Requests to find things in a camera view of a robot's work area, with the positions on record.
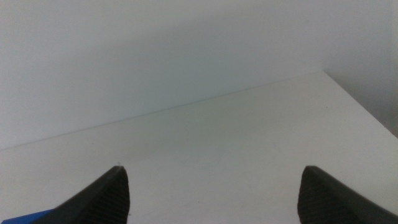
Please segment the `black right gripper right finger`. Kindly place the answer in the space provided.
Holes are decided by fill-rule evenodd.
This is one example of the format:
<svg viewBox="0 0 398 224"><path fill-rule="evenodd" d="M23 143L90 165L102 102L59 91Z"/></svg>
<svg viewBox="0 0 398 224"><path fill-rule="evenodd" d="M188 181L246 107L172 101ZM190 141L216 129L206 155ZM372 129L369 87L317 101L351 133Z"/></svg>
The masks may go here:
<svg viewBox="0 0 398 224"><path fill-rule="evenodd" d="M317 166L306 166L303 170L297 213L301 223L397 224L396 214Z"/></svg>

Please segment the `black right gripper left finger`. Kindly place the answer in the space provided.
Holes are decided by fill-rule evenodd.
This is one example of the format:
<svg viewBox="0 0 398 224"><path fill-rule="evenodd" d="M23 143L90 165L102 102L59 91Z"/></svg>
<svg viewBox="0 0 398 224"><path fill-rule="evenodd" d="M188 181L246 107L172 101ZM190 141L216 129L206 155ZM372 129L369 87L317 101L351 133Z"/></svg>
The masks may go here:
<svg viewBox="0 0 398 224"><path fill-rule="evenodd" d="M126 224L129 208L127 172L114 166L33 224Z"/></svg>

